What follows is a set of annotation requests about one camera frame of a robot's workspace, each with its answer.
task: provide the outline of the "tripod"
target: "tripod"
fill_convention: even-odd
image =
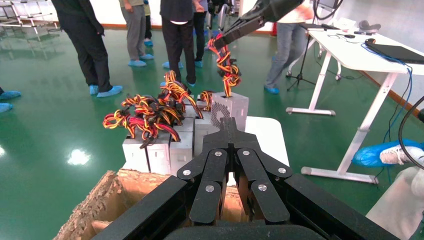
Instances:
[[[311,81],[308,81],[308,80],[304,79],[304,76],[303,76],[303,74],[302,74],[302,71],[304,70],[304,65],[305,65],[306,53],[308,52],[308,46],[309,46],[309,42],[310,42],[310,41],[311,41],[311,36],[308,34],[308,35],[307,35],[306,50],[305,50],[305,52],[304,52],[304,54],[303,54],[302,66],[300,67],[300,72],[299,72],[299,74],[298,74],[297,76],[291,76],[291,75],[287,75],[287,76],[285,76],[286,78],[293,78],[293,79],[296,79],[296,81],[295,81],[295,82],[293,82],[293,84],[292,84],[289,88],[287,88],[287,91],[290,91],[290,89],[292,89],[295,85],[296,85],[296,86],[299,86],[299,83],[300,83],[301,81],[305,81],[305,82],[307,82],[307,83],[310,83],[310,84],[315,85],[315,83],[314,83],[314,82],[311,82]]]

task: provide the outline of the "white shoe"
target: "white shoe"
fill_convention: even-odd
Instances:
[[[424,162],[424,151],[415,146],[406,146],[405,147],[408,153],[413,157],[417,162]],[[391,148],[387,148],[380,153],[381,162],[384,164],[400,164],[410,163],[411,160],[407,157],[404,151],[401,148],[401,145],[397,145]]]

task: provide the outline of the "computer mouse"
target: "computer mouse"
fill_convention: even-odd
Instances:
[[[375,44],[376,40],[374,38],[368,38],[367,40],[365,40],[365,45],[369,45],[369,44]]]

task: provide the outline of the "black pants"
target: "black pants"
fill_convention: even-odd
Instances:
[[[201,61],[203,54],[205,53],[205,18],[206,12],[195,12],[193,17],[194,30],[196,31],[196,59],[195,61]]]
[[[60,16],[59,20],[76,49],[86,83],[89,86],[97,85],[100,93],[111,90],[108,52],[102,36],[86,19],[66,15]]]
[[[150,21],[150,15],[146,16],[146,33],[144,35],[145,39],[152,38],[152,22]]]
[[[168,53],[169,67],[175,71],[177,81],[181,82],[181,73],[178,68],[181,53],[184,49],[185,65],[187,67],[187,82],[196,83],[195,54],[193,43],[193,20],[178,25],[162,17],[162,32]]]

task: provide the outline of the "ventilation grille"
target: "ventilation grille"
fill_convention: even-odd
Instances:
[[[210,114],[211,114],[212,125],[214,125],[217,128],[220,127],[221,118],[230,117],[230,111],[228,110],[228,108],[219,102],[214,102],[212,104]]]

